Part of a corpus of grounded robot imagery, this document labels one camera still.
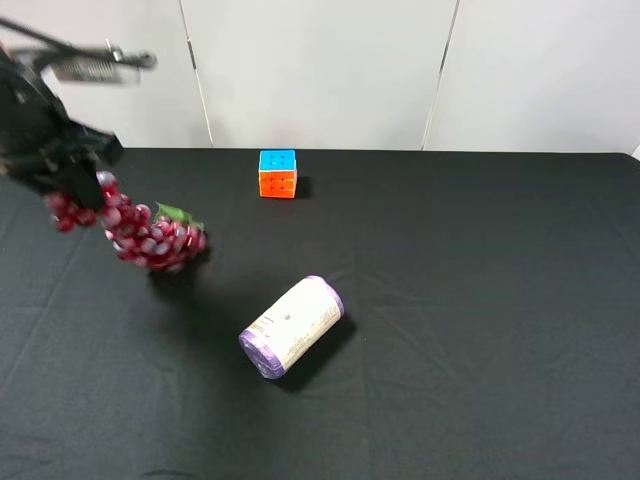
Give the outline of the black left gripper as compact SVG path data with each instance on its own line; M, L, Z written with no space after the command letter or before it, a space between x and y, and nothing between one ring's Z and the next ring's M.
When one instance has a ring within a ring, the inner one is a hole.
M123 152L113 132L69 118L39 75L1 51L2 175L26 188L59 188L78 207L102 209L91 158L116 165Z

